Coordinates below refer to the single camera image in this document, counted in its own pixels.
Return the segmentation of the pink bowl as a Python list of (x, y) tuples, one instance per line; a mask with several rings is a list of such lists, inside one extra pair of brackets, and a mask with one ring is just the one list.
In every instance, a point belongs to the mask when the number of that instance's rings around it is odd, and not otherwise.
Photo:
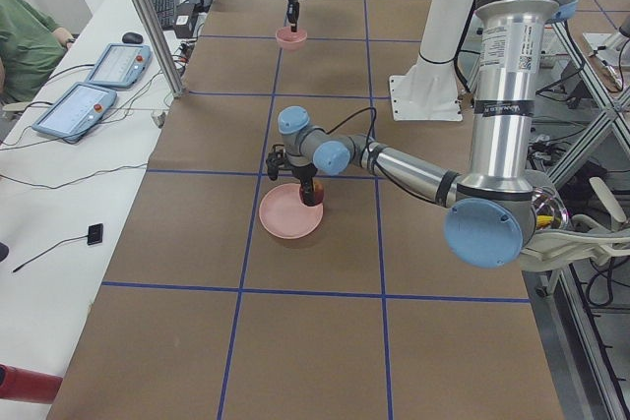
[(291, 27), (283, 27), (276, 31), (276, 42), (280, 49), (285, 51), (295, 51), (303, 47), (308, 34), (304, 29), (293, 31)]

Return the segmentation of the pink plate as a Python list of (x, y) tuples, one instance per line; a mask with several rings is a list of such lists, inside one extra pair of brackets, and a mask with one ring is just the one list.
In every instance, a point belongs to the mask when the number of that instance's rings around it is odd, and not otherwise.
[(270, 190), (259, 205), (259, 219), (272, 235), (282, 239), (298, 239), (312, 233), (320, 224), (324, 206), (305, 205), (298, 184), (281, 184)]

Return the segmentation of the red yellow apple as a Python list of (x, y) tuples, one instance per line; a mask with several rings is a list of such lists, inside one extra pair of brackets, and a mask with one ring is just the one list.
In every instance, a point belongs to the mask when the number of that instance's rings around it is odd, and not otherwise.
[(325, 190), (320, 181), (313, 182), (313, 203), (315, 206), (320, 205), (324, 201)]

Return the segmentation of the small black box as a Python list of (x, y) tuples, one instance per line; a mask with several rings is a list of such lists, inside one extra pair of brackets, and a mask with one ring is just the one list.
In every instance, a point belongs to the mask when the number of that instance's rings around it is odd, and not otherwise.
[(175, 16), (173, 31), (180, 39), (192, 38), (195, 34), (198, 13), (195, 11), (179, 12)]

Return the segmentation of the black keyboard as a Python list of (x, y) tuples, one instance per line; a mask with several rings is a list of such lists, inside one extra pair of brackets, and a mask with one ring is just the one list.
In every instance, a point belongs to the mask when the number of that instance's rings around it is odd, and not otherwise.
[(177, 0), (151, 0), (158, 22), (163, 30), (172, 30)]

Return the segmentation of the brown paper table cover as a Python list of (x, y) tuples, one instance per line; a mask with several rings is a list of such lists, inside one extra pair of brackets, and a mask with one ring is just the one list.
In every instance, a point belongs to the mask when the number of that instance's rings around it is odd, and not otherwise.
[(53, 419), (559, 419), (521, 271), (459, 261), (444, 210), (359, 169), (261, 225), (279, 112), (464, 171), (473, 116), (397, 122), (430, 0), (216, 0), (50, 410)]

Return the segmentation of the black computer mouse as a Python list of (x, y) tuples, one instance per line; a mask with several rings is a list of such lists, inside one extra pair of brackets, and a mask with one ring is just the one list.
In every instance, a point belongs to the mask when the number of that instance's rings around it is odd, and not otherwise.
[(128, 31), (122, 35), (121, 41), (125, 44), (142, 44), (144, 39), (139, 33)]

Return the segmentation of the blue teach pendant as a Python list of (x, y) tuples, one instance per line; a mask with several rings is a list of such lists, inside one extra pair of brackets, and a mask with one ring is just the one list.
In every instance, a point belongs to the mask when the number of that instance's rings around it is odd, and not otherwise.
[(116, 99), (115, 90), (75, 83), (31, 127), (45, 136), (74, 144), (103, 118)]
[(144, 75), (151, 57), (147, 45), (110, 43), (94, 63), (86, 82), (110, 89), (128, 89)]

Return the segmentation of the small black square sensor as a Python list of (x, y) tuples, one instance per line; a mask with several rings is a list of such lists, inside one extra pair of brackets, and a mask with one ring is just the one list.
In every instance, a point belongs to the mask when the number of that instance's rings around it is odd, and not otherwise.
[(89, 246), (100, 244), (103, 241), (104, 225), (102, 223), (92, 224), (88, 228), (87, 244)]

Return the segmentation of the near blue teach pendant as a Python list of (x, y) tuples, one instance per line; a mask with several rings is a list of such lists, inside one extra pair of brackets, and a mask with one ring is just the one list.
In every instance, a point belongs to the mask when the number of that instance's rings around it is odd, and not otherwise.
[(116, 99), (115, 90), (75, 83), (31, 127), (45, 136), (74, 144), (103, 118)]

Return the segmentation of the person in green shirt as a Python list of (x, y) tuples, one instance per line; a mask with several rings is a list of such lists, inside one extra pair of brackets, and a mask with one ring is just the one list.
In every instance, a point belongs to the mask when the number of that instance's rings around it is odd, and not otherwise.
[(76, 38), (25, 0), (1, 0), (1, 100), (32, 100)]

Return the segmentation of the white office chair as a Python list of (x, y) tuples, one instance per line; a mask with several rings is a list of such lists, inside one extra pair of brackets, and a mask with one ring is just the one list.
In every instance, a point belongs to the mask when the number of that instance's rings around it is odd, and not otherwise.
[(601, 267), (612, 258), (629, 255), (629, 216), (602, 179), (592, 177), (590, 185), (609, 213), (610, 227), (584, 214), (573, 215), (570, 222), (587, 226), (587, 232), (547, 225), (521, 251), (517, 263), (522, 270), (557, 270), (583, 259), (594, 259)]

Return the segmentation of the red cylinder object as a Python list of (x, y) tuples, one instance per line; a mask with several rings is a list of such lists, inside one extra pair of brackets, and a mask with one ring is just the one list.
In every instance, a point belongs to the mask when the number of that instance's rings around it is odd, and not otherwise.
[(59, 376), (1, 365), (1, 398), (51, 404), (63, 382)]

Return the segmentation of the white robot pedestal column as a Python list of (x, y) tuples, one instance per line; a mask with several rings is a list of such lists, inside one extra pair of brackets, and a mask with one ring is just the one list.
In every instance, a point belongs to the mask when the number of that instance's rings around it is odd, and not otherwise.
[(396, 121), (460, 121), (456, 55), (473, 0), (431, 0), (416, 62), (389, 78)]

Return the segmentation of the aluminium frame post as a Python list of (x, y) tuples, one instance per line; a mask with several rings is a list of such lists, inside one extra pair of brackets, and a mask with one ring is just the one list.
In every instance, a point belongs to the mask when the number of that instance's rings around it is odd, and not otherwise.
[(171, 51), (167, 45), (165, 36), (158, 22), (158, 16), (151, 0), (131, 0), (139, 19), (148, 34), (161, 71), (174, 98), (184, 93), (184, 87), (175, 67)]

